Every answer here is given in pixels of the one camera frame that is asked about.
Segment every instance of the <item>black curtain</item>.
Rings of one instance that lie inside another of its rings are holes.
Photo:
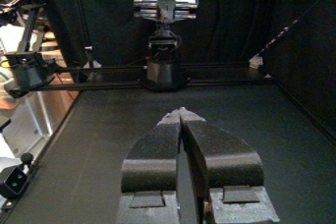
[[[45,0],[47,14],[69,66],[87,62],[84,46],[104,66],[148,54],[155,23],[132,15],[132,0]],[[184,63],[247,61],[316,0],[200,0],[195,21],[172,30],[183,37]],[[325,126],[336,129],[336,0],[324,0],[265,55],[267,70]]]
[[[124,65],[147,55],[155,22],[136,19],[132,0],[81,0],[95,59]],[[172,30],[183,37],[185,63],[247,61],[267,42],[275,0],[200,0],[195,21]],[[47,13],[68,65],[85,63],[76,0],[47,0]]]
[[[317,0],[277,0],[272,32],[287,27]],[[323,0],[265,57],[280,85],[336,132],[336,0]]]

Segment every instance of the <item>black panel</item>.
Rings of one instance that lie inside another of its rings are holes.
[[[277,0],[273,34],[317,0]],[[336,138],[336,0],[323,0],[267,55],[281,86],[317,117]]]

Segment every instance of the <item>black table surface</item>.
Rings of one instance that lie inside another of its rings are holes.
[[[336,147],[272,84],[84,91],[5,223],[115,223],[127,153],[180,107],[259,152],[281,223],[336,223]]]

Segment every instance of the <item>black backdrop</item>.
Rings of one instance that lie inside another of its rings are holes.
[[[185,63],[247,61],[316,0],[200,0],[195,21],[176,23]],[[325,0],[265,57],[267,70],[301,105],[336,130],[335,0]],[[132,16],[132,0],[83,0],[88,36],[76,0],[47,0],[47,13],[69,66],[84,65],[84,46],[104,65],[147,54],[153,22]]]

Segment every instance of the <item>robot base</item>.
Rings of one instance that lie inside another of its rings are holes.
[[[179,62],[148,61],[147,70],[140,74],[139,82],[149,90],[176,90],[187,85]]]

